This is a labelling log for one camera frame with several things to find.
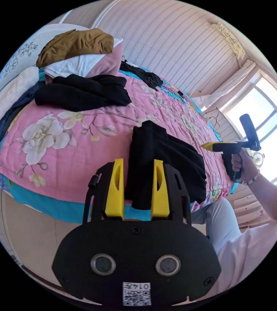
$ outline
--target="pink floral bedspread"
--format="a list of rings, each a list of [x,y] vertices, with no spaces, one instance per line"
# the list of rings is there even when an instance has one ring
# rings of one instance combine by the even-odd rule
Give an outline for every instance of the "pink floral bedspread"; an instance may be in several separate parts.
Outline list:
[[[207,198],[211,192],[227,193],[233,182],[221,154],[200,146],[217,141],[205,118],[143,81],[122,76],[127,79],[126,89],[132,99],[127,107],[70,112],[39,107],[32,101],[3,142],[0,173],[38,194],[84,203],[90,178],[107,162],[124,159],[126,184],[133,127],[152,120],[203,155]]]

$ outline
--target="qr code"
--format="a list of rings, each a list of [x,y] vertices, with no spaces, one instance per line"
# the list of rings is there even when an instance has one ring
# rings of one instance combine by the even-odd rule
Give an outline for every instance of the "qr code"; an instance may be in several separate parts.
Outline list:
[[[151,305],[150,283],[123,283],[123,305]]]

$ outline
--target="bracelet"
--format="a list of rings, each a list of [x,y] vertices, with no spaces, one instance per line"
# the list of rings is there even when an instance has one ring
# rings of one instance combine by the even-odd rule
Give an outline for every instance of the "bracelet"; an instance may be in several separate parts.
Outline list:
[[[259,177],[259,175],[260,175],[260,171],[259,171],[259,169],[258,169],[258,173],[251,179],[251,180],[249,180],[248,182],[243,182],[244,184],[247,184],[247,185],[250,185],[250,184],[252,184],[254,181],[256,181],[256,179]]]

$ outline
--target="hand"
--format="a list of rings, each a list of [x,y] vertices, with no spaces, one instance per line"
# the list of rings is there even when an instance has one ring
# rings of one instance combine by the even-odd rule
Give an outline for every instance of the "hand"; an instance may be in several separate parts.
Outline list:
[[[239,172],[239,170],[242,168],[241,179],[245,183],[252,180],[252,178],[254,178],[258,173],[258,169],[255,166],[252,158],[244,149],[241,149],[240,154],[232,155],[232,165],[234,172]]]

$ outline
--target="white pants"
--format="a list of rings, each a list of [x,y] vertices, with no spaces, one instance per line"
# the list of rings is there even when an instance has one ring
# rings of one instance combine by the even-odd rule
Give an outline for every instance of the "white pants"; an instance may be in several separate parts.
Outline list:
[[[207,236],[217,254],[227,241],[233,241],[241,235],[234,210],[226,198],[220,198],[192,213],[191,222],[206,224]]]

